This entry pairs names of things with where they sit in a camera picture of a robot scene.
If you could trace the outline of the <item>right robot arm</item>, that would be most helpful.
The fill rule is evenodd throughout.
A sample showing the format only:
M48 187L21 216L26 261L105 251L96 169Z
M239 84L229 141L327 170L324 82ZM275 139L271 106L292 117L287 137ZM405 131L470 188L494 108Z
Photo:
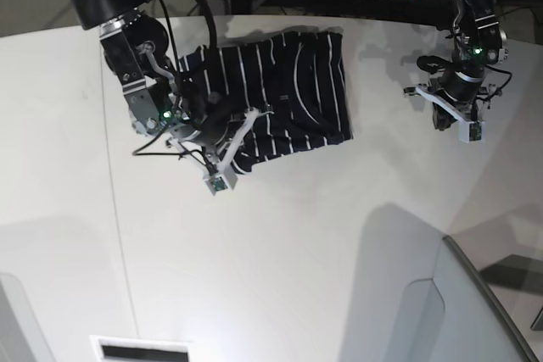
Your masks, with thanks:
M109 69L118 79L135 131L157 139L165 133L179 142L212 149L227 134L228 104L211 101L196 84L218 63L216 23L205 0L209 45L195 63L182 63L170 22L161 24L141 7L153 0L70 0L85 30L99 31Z

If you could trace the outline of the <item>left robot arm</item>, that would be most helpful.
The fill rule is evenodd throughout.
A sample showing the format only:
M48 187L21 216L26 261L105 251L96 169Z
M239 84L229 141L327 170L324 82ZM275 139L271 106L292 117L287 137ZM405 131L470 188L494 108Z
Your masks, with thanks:
M454 106L473 103L486 70L507 57L507 36L495 15L494 0L449 0L452 17L448 30L453 41L450 60L422 56L419 69L437 79L436 94Z

